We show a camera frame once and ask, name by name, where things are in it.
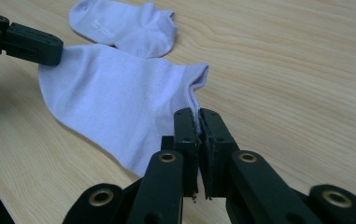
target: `table surface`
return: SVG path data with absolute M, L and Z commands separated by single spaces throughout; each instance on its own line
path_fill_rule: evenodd
M 356 194 L 356 1 L 154 1 L 178 36 L 164 56 L 209 63 L 202 107 L 219 112 L 241 149 L 264 156 L 294 189 Z M 0 15 L 87 44 L 69 27 L 74 0 L 0 1 Z M 142 1 L 130 1 L 139 5 Z M 61 223 L 88 187 L 137 176 L 57 122 L 37 64 L 0 56 L 0 197 L 17 223 Z M 185 199 L 183 223 L 228 223 L 224 200 Z

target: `pair of socks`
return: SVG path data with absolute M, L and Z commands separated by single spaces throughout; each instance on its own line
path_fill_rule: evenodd
M 172 10 L 153 3 L 132 6 L 114 0 L 80 0 L 69 14 L 72 29 L 92 41 L 140 58 L 158 58 L 174 46 Z
M 207 64 L 142 59 L 106 45 L 64 48 L 57 66 L 39 66 L 51 114 L 143 176 L 163 135 L 174 135 L 174 113 L 190 107 L 206 83 Z

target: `hole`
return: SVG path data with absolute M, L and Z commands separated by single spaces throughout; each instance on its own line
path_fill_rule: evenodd
M 349 208 L 352 207 L 352 201 L 345 196 L 344 194 L 335 191 L 335 190 L 325 190 L 322 193 L 323 198 L 332 205 L 341 208 Z
M 305 224 L 303 218 L 295 213 L 288 213 L 286 215 L 286 220 L 291 224 Z
M 159 212 L 150 212 L 145 216 L 146 224 L 159 224 L 163 216 Z
M 257 158 L 250 153 L 242 153 L 241 155 L 239 155 L 239 159 L 241 159 L 244 162 L 256 162 L 257 161 Z
M 171 153 L 164 153 L 160 156 L 160 160 L 163 162 L 171 162 L 174 161 L 177 157 Z
M 99 189 L 90 195 L 89 203 L 99 207 L 108 204 L 113 200 L 113 192 L 110 189 Z

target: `wood grain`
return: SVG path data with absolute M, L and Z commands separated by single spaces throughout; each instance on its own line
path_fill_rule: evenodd
M 304 193 L 329 183 L 356 194 L 356 1 L 154 2 L 176 13 L 176 45 L 165 58 L 209 63 L 197 97 L 241 149 L 262 154 Z M 68 25 L 75 3 L 0 1 L 0 15 L 66 46 L 87 44 Z M 0 56 L 0 197 L 17 223 L 61 223 L 86 188 L 124 188 L 137 177 L 51 116 L 36 73 L 34 63 Z M 202 195 L 185 200 L 183 219 L 229 223 L 223 200 Z

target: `white sock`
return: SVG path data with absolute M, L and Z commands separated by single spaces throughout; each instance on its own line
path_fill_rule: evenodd
M 52 115 L 142 176 L 161 137 L 174 134 L 173 115 L 200 106 L 194 91 L 207 64 L 174 65 L 140 59 L 105 45 L 64 49 L 58 66 L 39 66 L 39 83 Z
M 177 26 L 173 11 L 153 3 L 140 7 L 113 0 L 80 0 L 70 10 L 74 31 L 140 58 L 157 58 L 174 46 Z

